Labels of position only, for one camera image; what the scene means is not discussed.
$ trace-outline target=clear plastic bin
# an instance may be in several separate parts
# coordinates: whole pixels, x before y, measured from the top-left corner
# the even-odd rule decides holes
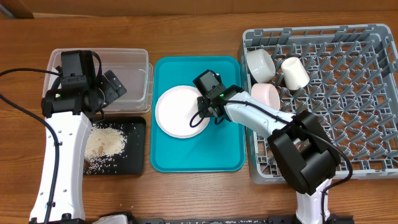
[[[51,53],[47,70],[55,71],[61,66],[61,52],[70,50],[91,50],[96,52],[102,63],[102,71],[112,70],[120,79],[127,93],[104,109],[105,113],[145,113],[152,106],[153,68],[144,49],[55,49]],[[94,59],[95,69],[98,61]],[[46,74],[43,97],[52,86],[55,75]]]

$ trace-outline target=wire dish rack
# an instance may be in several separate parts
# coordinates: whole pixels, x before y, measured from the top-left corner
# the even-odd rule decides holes
[[[398,177],[398,91],[394,73],[397,49],[384,24],[250,29],[243,34],[241,68],[243,87],[251,91],[246,54],[264,49],[277,74],[273,83],[282,111],[309,110],[318,117],[333,143],[351,160],[353,178]],[[280,65],[284,59],[301,59],[310,77],[305,88],[289,91]],[[285,182],[267,141],[246,132],[250,176],[257,184]],[[304,147],[307,142],[297,144]],[[348,174],[346,163],[335,178]]]

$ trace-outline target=teal tray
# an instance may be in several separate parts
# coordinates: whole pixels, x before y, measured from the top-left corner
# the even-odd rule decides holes
[[[229,56],[166,57],[155,66],[150,162],[160,172],[237,171],[246,159],[244,127],[212,118],[200,134],[178,139],[164,133],[156,123],[155,107],[159,97],[179,85],[194,86],[194,78],[210,69],[221,75],[225,86],[241,86],[239,63]]]

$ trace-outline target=table surface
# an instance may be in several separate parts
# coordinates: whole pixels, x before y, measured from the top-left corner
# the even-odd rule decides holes
[[[237,58],[246,29],[266,27],[387,24],[398,35],[396,11],[306,12],[220,16],[92,17],[0,21],[0,70],[45,69],[54,49],[142,48],[153,65],[171,55],[230,55]],[[1,77],[1,93],[41,115],[44,76]],[[247,161],[232,173],[163,174],[150,164],[150,113],[141,177],[83,179],[88,219],[131,210],[137,218],[239,218],[294,214],[295,192],[287,184],[256,185]],[[27,223],[40,185],[44,127],[0,102],[0,222]],[[397,223],[398,179],[351,180],[334,188],[329,208],[354,215],[356,223]]]

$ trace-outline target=cup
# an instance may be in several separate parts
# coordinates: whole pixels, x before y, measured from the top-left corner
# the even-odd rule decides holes
[[[246,54],[249,71],[258,83],[267,83],[275,76],[275,65],[264,49],[253,50]]]
[[[251,88],[251,97],[274,110],[280,109],[279,94],[273,84],[257,83]]]
[[[286,88],[290,90],[298,90],[310,82],[307,71],[305,71],[303,64],[297,57],[285,59],[282,62],[281,68],[285,74]]]

